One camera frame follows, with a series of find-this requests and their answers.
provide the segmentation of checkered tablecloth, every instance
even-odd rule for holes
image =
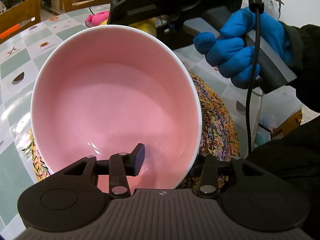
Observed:
[[[96,6],[94,13],[109,9]],[[33,86],[43,63],[65,39],[86,29],[88,9],[72,11],[41,22],[0,44],[0,234],[15,238],[24,230],[17,211],[20,194],[37,182],[32,159],[21,152],[30,143],[30,103]],[[216,68],[207,64],[194,46],[178,49],[175,54],[185,67],[206,82],[227,107],[239,135],[240,154],[248,150],[245,128],[246,90],[232,85]],[[254,140],[261,98],[252,95],[251,127]]]

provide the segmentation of pink bowl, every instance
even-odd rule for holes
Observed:
[[[49,170],[87,155],[98,160],[146,148],[135,188],[175,188],[200,144],[201,108],[182,62],[140,30],[107,25],[81,31],[44,63],[32,94],[31,122]],[[108,192],[108,176],[98,187]]]

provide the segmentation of white bowl rim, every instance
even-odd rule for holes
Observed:
[[[200,100],[199,100],[198,93],[196,91],[196,87],[194,86],[194,83],[192,81],[192,78],[189,75],[189,73],[188,73],[187,69],[185,68],[184,64],[181,62],[181,60],[163,42],[161,42],[160,40],[158,40],[156,37],[152,36],[151,34],[146,33],[144,31],[141,31],[139,29],[136,29],[136,28],[133,28],[133,27],[129,27],[129,26],[124,26],[124,25],[101,25],[101,26],[91,27],[91,28],[88,28],[88,29],[85,29],[85,30],[82,30],[82,31],[80,31],[78,33],[73,34],[72,36],[70,36],[69,38],[64,40],[57,48],[54,49],[54,51],[49,55],[49,57],[44,62],[42,68],[40,69],[39,74],[38,74],[38,76],[36,78],[35,85],[34,85],[33,90],[32,90],[30,115],[31,115],[31,129],[32,129],[32,132],[33,132],[34,140],[36,141],[36,134],[35,134],[34,129],[33,129],[33,118],[32,118],[32,116],[33,116],[32,112],[33,112],[34,91],[36,90],[37,84],[39,82],[39,79],[41,78],[42,73],[44,72],[44,69],[47,66],[46,65],[47,62],[52,57],[54,57],[54,54],[59,49],[61,49],[66,43],[68,43],[68,41],[70,41],[71,39],[73,39],[73,38],[75,38],[77,36],[80,36],[80,35],[82,35],[84,33],[89,33],[89,32],[92,32],[92,31],[96,31],[97,29],[104,29],[104,28],[125,29],[125,30],[129,30],[129,31],[132,31],[132,32],[135,32],[135,33],[142,34],[143,36],[151,39],[153,42],[157,43],[160,47],[165,49],[172,56],[172,58],[178,63],[178,65],[180,66],[181,70],[184,72],[184,74],[185,74],[185,76],[186,76],[186,78],[187,78],[187,80],[189,82],[189,85],[190,85],[191,90],[192,90],[193,95],[194,95],[194,100],[195,100],[196,109],[197,109],[197,117],[198,117],[197,144],[196,144],[196,148],[194,149],[193,158],[191,159],[190,164],[189,164],[188,168],[186,169],[186,171],[184,172],[184,174],[181,175],[180,180],[176,183],[176,185],[174,187],[174,188],[176,188],[180,184],[180,182],[187,176],[187,174],[190,171],[190,169],[192,168],[192,165],[195,162],[197,154],[199,152],[199,146],[200,146],[200,140],[201,140],[201,134],[202,134],[202,112],[201,112]],[[38,145],[37,145],[37,149],[38,149],[38,151],[39,151],[39,153],[41,155],[41,149],[39,148]],[[50,167],[48,166],[48,164],[46,163],[46,161],[45,161],[45,159],[43,158],[42,155],[41,155],[41,157],[42,157],[42,160],[44,161],[44,163],[46,164],[50,174],[53,174],[54,172],[50,169]]]

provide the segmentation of person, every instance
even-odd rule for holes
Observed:
[[[297,75],[289,85],[297,98],[320,112],[320,27],[287,26],[266,13],[260,15],[261,36]],[[200,33],[194,38],[197,51],[205,55],[222,76],[246,89],[252,68],[254,47],[244,47],[242,36],[256,26],[249,8],[235,12],[220,30],[221,38]],[[255,76],[260,72],[257,65]],[[310,213],[302,229],[320,239],[320,117],[296,128],[282,139],[257,147],[247,160],[286,180],[305,192]]]

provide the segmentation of hand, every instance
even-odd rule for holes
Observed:
[[[267,13],[260,15],[260,19],[262,38],[289,65],[293,59],[290,40],[284,27]],[[231,82],[242,89],[249,85],[254,46],[244,47],[244,41],[240,37],[255,26],[255,14],[245,8],[230,17],[220,30],[220,38],[216,39],[212,33],[200,33],[193,40],[196,50],[205,54],[207,62],[211,66],[217,66],[222,76],[231,78]],[[255,77],[259,72],[260,66],[257,65]]]

